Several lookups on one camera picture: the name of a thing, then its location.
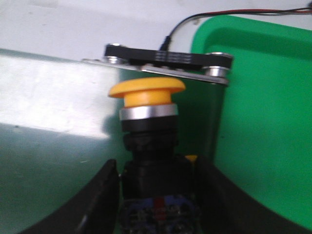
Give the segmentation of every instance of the black plastic base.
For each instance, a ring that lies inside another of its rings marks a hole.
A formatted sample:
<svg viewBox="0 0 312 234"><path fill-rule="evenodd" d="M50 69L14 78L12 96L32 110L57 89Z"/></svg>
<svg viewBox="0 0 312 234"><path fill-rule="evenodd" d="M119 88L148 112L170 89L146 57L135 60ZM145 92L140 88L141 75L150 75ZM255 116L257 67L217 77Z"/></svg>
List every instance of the black plastic base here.
<svg viewBox="0 0 312 234"><path fill-rule="evenodd" d="M190 194L193 169L189 160L176 156L150 165L127 162L122 174L125 199Z"/></svg>
<svg viewBox="0 0 312 234"><path fill-rule="evenodd" d="M177 129L178 116L154 117L121 121L124 132L146 132Z"/></svg>
<svg viewBox="0 0 312 234"><path fill-rule="evenodd" d="M222 55L203 55L177 53L171 51L142 50L124 46L107 45L104 56L114 56L125 59L131 65L169 66L171 68L200 70L207 66L222 66L230 68L233 58Z"/></svg>

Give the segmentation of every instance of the metal sheet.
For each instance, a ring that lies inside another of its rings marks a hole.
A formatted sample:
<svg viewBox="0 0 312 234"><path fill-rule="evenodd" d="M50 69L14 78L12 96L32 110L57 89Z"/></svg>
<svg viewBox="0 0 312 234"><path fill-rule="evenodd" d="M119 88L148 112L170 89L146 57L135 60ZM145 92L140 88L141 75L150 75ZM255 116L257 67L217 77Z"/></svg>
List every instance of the metal sheet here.
<svg viewBox="0 0 312 234"><path fill-rule="evenodd" d="M0 233L73 196L109 158L124 161L116 68L0 50Z"/></svg>

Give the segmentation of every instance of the red wire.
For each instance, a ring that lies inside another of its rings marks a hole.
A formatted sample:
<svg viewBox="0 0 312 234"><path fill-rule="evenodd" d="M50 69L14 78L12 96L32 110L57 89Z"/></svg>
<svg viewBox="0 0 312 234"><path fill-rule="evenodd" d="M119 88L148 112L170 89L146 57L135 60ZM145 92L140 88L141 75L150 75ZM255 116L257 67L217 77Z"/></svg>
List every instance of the red wire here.
<svg viewBox="0 0 312 234"><path fill-rule="evenodd" d="M206 12L205 14L223 14L223 13L232 13L232 12L252 12L252 11L257 11L257 12L271 12L271 11L281 11L281 10L276 10L276 9L237 9L237 10L226 10L226 11L212 11L212 12ZM296 10L292 11L295 13L311 13L312 10Z"/></svg>

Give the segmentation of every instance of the silver metal ring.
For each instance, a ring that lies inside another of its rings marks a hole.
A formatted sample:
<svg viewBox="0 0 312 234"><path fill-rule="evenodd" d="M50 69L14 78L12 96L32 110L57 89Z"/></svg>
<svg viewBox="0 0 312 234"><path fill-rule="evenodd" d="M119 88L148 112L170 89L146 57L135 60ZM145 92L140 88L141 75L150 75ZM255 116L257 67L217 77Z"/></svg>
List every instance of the silver metal ring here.
<svg viewBox="0 0 312 234"><path fill-rule="evenodd" d="M110 64L123 64L126 62L125 59L116 56L104 56L103 59Z"/></svg>
<svg viewBox="0 0 312 234"><path fill-rule="evenodd" d="M136 120L177 115L177 105L174 103L154 106L125 107L119 111L120 120Z"/></svg>
<svg viewBox="0 0 312 234"><path fill-rule="evenodd" d="M205 68L206 72L205 75L211 76L211 77L222 77L225 78L227 72L229 71L226 67L220 67L220 66L210 66Z"/></svg>

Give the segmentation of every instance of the green plastic tray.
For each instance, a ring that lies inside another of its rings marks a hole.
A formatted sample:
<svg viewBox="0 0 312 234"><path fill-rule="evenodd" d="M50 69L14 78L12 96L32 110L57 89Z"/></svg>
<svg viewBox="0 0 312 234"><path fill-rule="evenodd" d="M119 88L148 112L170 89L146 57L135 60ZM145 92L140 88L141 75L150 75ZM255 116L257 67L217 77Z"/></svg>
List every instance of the green plastic tray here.
<svg viewBox="0 0 312 234"><path fill-rule="evenodd" d="M234 55L216 166L278 214L312 230L312 31L218 16L192 52Z"/></svg>

